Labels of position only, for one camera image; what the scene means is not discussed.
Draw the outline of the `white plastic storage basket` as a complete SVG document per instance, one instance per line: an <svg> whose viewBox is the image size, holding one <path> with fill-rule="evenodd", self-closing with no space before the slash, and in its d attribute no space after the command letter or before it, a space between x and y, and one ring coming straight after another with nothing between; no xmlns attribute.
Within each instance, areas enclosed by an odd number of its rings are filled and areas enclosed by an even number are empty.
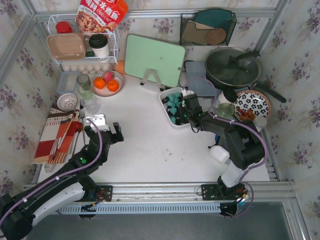
<svg viewBox="0 0 320 240"><path fill-rule="evenodd" d="M190 125L184 97L191 94L194 94L194 92L188 88L173 87L162 91L159 95L159 101L168 122L175 130L184 129Z"/></svg>

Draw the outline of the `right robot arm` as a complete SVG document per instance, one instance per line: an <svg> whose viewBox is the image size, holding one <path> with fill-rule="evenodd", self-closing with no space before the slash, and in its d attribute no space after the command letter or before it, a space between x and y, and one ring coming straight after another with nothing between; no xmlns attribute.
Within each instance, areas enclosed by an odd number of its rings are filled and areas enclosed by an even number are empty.
<svg viewBox="0 0 320 240"><path fill-rule="evenodd" d="M203 112L196 94L184 96L182 105L192 128L213 133L225 140L230 164L227 171L218 177L213 189L219 200L235 198L245 189L241 183L244 176L268 158L266 143L251 120L238 122Z"/></svg>

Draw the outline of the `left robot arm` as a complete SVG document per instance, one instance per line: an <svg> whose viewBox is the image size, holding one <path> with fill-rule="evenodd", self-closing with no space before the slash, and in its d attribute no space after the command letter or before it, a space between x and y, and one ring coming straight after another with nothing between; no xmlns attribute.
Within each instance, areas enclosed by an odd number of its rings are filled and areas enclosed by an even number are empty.
<svg viewBox="0 0 320 240"><path fill-rule="evenodd" d="M119 123L100 130L96 124L84 128L89 143L53 175L15 196L0 198L0 230L7 240L21 240L47 215L62 206L95 194L97 184L90 175L108 159L110 146L124 141Z"/></svg>

